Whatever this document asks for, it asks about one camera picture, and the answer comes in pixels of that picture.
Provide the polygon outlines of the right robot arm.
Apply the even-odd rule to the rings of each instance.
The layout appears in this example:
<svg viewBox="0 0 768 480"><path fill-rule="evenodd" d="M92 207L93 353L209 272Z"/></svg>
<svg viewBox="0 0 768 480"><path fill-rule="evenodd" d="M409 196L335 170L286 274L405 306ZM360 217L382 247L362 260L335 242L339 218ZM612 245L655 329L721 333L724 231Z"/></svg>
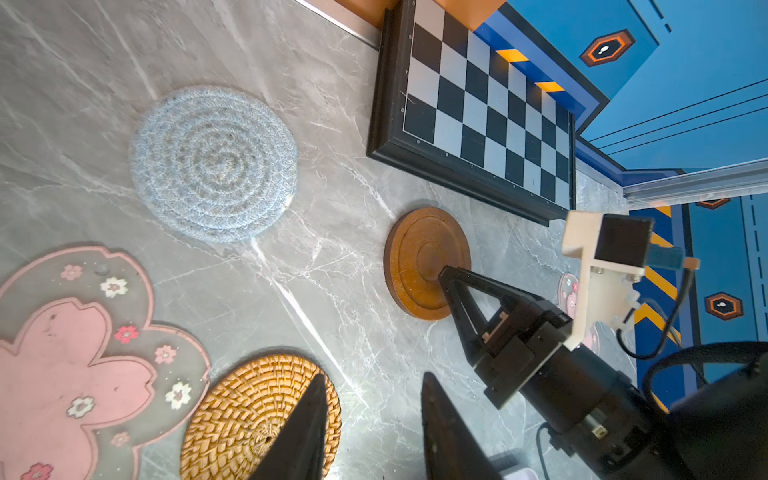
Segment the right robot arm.
<svg viewBox="0 0 768 480"><path fill-rule="evenodd" d="M591 350L568 348L572 320L544 298L462 268L439 282L468 363L502 408L521 394L554 447L602 479L763 479L767 475L767 346L690 347L655 363L640 385ZM652 396L674 366L734 371L674 406Z"/></svg>

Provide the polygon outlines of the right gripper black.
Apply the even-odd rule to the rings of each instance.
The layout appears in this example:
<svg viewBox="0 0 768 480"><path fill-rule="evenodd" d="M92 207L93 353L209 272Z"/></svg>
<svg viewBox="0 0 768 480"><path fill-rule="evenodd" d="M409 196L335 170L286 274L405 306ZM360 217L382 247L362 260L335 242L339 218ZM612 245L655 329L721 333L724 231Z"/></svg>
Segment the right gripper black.
<svg viewBox="0 0 768 480"><path fill-rule="evenodd" d="M478 360L474 371L500 410L569 338L573 320L547 300L464 268L446 266L438 279L465 357ZM493 316L476 292L497 300Z"/></svg>

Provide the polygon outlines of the lavender silicone tray mat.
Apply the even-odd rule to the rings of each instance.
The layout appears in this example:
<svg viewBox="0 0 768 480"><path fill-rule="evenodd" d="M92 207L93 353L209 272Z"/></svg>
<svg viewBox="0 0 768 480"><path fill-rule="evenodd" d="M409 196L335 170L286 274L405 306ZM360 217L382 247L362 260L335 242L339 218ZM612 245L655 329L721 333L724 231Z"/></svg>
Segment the lavender silicone tray mat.
<svg viewBox="0 0 768 480"><path fill-rule="evenodd" d="M524 465L513 452L504 452L489 458L502 480L538 480L537 473Z"/></svg>

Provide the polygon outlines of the black white chessboard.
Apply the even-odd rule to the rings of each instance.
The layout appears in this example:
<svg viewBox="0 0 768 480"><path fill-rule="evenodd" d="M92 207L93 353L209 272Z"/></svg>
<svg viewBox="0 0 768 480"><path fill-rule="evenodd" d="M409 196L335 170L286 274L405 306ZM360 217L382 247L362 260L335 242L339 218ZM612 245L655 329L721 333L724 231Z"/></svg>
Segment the black white chessboard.
<svg viewBox="0 0 768 480"><path fill-rule="evenodd" d="M575 204L574 116L433 1L384 14L367 154L533 222Z"/></svg>

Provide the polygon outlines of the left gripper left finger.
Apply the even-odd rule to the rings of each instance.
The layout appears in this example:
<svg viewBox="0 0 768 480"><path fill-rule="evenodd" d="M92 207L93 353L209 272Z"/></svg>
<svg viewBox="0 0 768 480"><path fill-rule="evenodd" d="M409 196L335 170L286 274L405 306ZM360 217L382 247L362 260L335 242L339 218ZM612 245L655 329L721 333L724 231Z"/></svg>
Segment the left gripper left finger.
<svg viewBox="0 0 768 480"><path fill-rule="evenodd" d="M317 374L301 396L250 480L324 478L328 402L326 377Z"/></svg>

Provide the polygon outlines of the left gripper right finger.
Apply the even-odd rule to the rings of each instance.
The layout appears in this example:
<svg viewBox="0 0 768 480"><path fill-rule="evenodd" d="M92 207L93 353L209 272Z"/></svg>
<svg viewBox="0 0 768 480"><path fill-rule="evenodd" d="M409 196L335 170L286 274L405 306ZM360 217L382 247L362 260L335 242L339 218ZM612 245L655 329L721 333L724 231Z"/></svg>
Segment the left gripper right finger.
<svg viewBox="0 0 768 480"><path fill-rule="evenodd" d="M427 479L501 479L431 372L423 376L421 417Z"/></svg>

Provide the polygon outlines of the grey woven round coaster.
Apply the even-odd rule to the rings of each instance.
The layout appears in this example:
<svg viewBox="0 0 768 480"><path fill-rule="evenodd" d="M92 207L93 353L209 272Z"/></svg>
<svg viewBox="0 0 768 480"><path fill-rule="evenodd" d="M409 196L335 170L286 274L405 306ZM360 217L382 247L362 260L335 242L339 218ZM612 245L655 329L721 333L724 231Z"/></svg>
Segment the grey woven round coaster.
<svg viewBox="0 0 768 480"><path fill-rule="evenodd" d="M209 243L270 228L297 190L298 149L267 105L240 90L169 93L141 118L130 147L135 190L171 229Z"/></svg>

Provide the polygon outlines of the brown wooden round coaster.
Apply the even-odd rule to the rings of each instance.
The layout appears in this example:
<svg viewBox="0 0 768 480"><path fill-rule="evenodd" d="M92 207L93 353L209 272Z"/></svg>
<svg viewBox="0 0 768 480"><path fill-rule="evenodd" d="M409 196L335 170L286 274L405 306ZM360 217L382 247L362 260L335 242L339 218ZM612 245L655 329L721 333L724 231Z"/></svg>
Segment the brown wooden round coaster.
<svg viewBox="0 0 768 480"><path fill-rule="evenodd" d="M449 316L439 282L446 266L471 267L467 237L453 216L424 207L397 220L385 243L383 268L388 290L403 311L425 321Z"/></svg>

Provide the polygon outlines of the yellow rattan round coaster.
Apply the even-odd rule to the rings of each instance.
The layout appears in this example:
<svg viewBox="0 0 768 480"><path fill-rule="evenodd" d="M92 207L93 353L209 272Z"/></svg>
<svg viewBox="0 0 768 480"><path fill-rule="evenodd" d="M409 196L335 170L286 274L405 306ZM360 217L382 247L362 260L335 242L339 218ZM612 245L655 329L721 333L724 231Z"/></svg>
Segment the yellow rattan round coaster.
<svg viewBox="0 0 768 480"><path fill-rule="evenodd" d="M340 443L340 400L321 367L289 354L262 356L246 363L206 395L185 434L181 477L249 479L317 374L326 377L326 478Z"/></svg>

